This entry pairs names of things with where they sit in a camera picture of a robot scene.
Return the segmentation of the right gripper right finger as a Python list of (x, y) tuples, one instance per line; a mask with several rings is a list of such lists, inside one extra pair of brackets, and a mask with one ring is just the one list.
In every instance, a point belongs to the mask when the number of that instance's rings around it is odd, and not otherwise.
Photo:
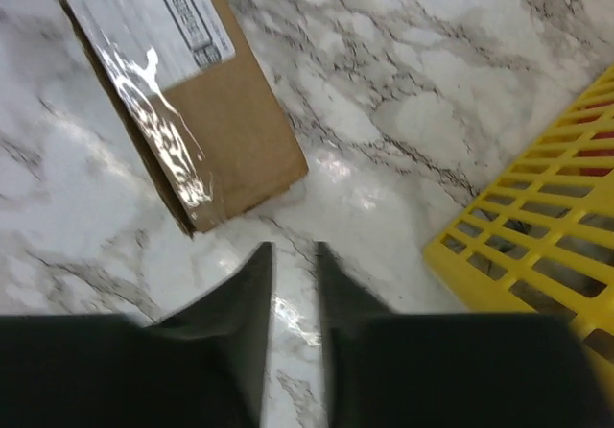
[(579, 340), (553, 316), (401, 314), (318, 243), (324, 407), (332, 427), (609, 427)]

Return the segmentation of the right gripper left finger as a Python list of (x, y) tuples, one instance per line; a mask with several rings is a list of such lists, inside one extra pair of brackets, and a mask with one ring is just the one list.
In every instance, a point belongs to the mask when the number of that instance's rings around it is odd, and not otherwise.
[(5, 316), (5, 427), (256, 427), (266, 387), (273, 248), (164, 321)]

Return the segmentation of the brown cardboard express box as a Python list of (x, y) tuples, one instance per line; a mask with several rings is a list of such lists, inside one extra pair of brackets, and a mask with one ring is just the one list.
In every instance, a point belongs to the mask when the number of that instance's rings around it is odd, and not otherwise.
[(188, 235), (289, 190), (308, 165), (227, 0), (57, 0)]

